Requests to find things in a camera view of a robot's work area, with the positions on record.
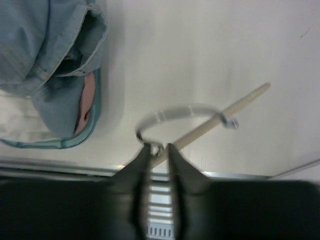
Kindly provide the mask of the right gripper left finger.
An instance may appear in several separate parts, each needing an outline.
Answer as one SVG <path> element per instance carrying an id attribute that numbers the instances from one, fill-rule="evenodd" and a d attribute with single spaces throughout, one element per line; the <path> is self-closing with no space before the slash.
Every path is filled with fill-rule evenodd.
<path id="1" fill-rule="evenodd" d="M 151 146 L 100 181 L 2 178 L 3 240 L 144 240 Z"/>

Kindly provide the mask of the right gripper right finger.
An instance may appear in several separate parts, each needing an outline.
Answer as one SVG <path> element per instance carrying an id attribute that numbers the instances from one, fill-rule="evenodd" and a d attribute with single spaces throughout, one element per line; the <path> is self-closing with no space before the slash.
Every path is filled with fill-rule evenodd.
<path id="1" fill-rule="evenodd" d="M 214 180 L 168 145 L 177 240 L 317 240 L 320 188 L 308 181 Z"/>

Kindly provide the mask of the white wooden hanger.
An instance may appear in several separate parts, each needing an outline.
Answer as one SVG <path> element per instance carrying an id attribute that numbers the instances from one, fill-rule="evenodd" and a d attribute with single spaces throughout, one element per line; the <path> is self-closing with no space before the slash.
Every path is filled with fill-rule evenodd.
<path id="1" fill-rule="evenodd" d="M 185 106 L 177 106 L 155 111 L 142 119 L 136 126 L 135 136 L 142 144 L 150 144 L 157 147 L 157 152 L 151 164 L 152 167 L 155 168 L 169 158 L 169 148 L 164 147 L 164 145 L 158 140 L 144 137 L 143 132 L 158 124 L 169 121 L 208 116 L 209 119 L 207 121 L 181 136 L 173 143 L 177 150 L 180 151 L 218 125 L 222 125 L 226 129 L 237 129 L 239 127 L 239 123 L 234 115 L 245 109 L 253 101 L 263 95 L 270 87 L 271 84 L 269 82 L 259 86 L 249 94 L 228 106 L 223 111 L 212 106 L 199 104 L 188 104 Z"/>

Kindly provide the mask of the pink skirt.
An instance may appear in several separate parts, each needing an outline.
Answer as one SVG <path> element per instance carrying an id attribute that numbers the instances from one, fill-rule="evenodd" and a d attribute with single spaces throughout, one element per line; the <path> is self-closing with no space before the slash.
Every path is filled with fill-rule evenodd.
<path id="1" fill-rule="evenodd" d="M 95 75 L 93 72 L 90 72 L 84 77 L 84 87 L 79 101 L 78 118 L 74 130 L 75 136 L 81 133 L 89 122 L 90 108 L 93 104 L 95 90 Z"/>

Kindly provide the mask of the white pleated skirt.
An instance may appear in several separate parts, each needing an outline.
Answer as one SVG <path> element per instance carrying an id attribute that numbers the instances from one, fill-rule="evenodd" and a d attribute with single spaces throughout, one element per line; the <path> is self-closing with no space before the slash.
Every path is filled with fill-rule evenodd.
<path id="1" fill-rule="evenodd" d="M 35 143 L 56 140 L 28 97 L 0 91 L 0 138 Z"/>

